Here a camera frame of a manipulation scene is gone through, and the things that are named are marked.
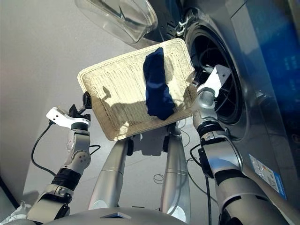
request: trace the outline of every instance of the silver robot arm segment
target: silver robot arm segment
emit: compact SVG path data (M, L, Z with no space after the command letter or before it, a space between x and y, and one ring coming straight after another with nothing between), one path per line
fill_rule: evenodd
M224 73L226 69L214 68L208 78L209 84L207 81L198 88L193 105L193 123L201 143L198 153L202 170L216 182L219 224L288 224L260 187L242 173L242 158L218 122L214 99L218 93L216 88L221 86L212 85L212 80L218 84L225 82L222 81Z

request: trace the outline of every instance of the washing machine door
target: washing machine door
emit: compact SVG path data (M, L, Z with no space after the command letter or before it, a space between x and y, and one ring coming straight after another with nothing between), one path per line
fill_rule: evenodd
M78 8L100 28L135 44L154 30L158 19L147 0L75 0Z
M226 37L222 27L199 8L190 7L182 21L183 32L179 35L187 44L195 68L194 82L197 85L205 83L212 69L218 64L228 67L231 71L215 99L216 113L230 137L239 141L247 129L247 112L244 104L245 93L241 85L241 70L233 52L238 49L229 47L228 40L231 38Z

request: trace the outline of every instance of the gray floor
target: gray floor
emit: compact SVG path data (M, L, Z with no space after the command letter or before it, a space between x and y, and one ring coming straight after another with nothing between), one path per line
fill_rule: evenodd
M52 179L30 163L31 148L47 126L48 110L81 104L82 91L76 78L81 69L133 50L91 23L73 0L0 2L0 174L18 201L32 202ZM182 129L190 135L185 147L189 157L188 150L199 140L190 118ZM67 128L53 126L37 146L36 161L57 171L68 155L67 133ZM114 145L106 139L94 114L90 133L91 143L102 148L93 155L75 190L72 213L87 208L98 173ZM161 151L163 133L150 132L143 134L141 141L136 140L135 152L126 160L121 206L159 207L162 186L154 183L153 176L165 170L166 154L155 156ZM183 140L188 143L186 134ZM189 169L205 189L201 170L192 162ZM190 186L191 223L206 224L206 195L192 183ZM212 212L213 224L217 224L214 202Z
M0 187L0 222L8 217L13 211L15 211L14 206L6 196L3 189Z

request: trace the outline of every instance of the metal hinge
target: metal hinge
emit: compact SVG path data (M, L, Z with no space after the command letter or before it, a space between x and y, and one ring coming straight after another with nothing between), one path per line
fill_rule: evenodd
M176 35L178 37L182 36L184 34L184 31L186 29L186 26L188 24L189 21L195 19L195 14L193 12L193 10L189 10L185 16L185 21L184 22L181 22L179 21L178 25L176 26Z

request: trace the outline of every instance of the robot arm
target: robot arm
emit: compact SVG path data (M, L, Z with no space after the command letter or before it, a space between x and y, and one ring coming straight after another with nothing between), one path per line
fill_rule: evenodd
M59 126L71 129L67 140L69 156L51 184L46 186L30 209L28 220L44 224L70 213L68 204L72 201L73 191L84 169L90 164L90 133L88 132L90 115L81 115L86 108L91 108L90 95L87 92L83 96L83 104L84 108L79 111L73 105L69 114L54 107L46 115Z
M198 88L193 105L202 170L216 182L219 224L288 224L259 186L242 173L242 158L217 120L214 99L228 75L225 67L217 65L207 82Z

